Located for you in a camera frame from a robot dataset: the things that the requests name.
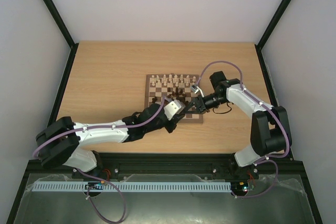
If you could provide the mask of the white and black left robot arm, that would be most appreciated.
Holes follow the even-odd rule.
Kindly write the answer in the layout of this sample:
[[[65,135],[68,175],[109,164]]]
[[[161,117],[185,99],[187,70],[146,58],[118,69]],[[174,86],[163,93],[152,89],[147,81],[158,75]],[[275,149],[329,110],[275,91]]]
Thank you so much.
[[[154,103],[142,112],[101,124],[73,122],[71,117],[65,116],[36,136],[37,148],[33,157],[40,159],[46,169],[65,165],[89,172],[100,162],[98,153],[86,150],[86,146],[133,142],[162,128],[171,133],[184,117],[184,108],[185,105],[178,100],[161,105]]]

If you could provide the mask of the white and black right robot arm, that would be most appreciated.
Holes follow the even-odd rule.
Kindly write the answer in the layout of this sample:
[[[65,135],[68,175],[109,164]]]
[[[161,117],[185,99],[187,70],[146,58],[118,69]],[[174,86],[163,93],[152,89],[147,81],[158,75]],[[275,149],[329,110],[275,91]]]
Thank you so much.
[[[224,103],[232,103],[251,119],[250,144],[234,154],[229,172],[239,178],[247,172],[247,166],[269,157],[279,157],[277,152],[289,152],[291,134],[287,111],[282,106],[272,106],[254,94],[239,79],[227,79],[222,71],[210,76],[214,92],[199,94],[188,103],[184,114],[204,114]]]

